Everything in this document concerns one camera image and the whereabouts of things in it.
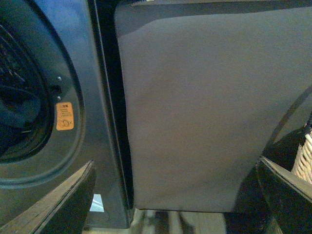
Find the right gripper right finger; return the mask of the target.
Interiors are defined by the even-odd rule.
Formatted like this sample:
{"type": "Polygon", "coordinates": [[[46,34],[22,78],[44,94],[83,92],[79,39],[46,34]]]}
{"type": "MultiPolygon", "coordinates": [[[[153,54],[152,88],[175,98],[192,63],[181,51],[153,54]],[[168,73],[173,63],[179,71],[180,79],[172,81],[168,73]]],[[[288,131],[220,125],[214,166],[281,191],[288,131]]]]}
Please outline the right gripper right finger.
{"type": "Polygon", "coordinates": [[[312,232],[312,185],[266,157],[258,161],[258,183],[284,234],[312,232]]]}

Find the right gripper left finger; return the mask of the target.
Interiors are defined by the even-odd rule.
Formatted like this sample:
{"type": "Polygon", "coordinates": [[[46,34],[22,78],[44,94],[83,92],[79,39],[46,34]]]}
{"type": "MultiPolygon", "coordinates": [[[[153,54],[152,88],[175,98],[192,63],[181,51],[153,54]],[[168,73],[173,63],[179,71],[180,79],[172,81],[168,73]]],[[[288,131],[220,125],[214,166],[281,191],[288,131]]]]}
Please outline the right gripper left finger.
{"type": "Polygon", "coordinates": [[[0,228],[2,234],[81,234],[90,210],[96,167],[88,161],[53,191],[0,228]]]}

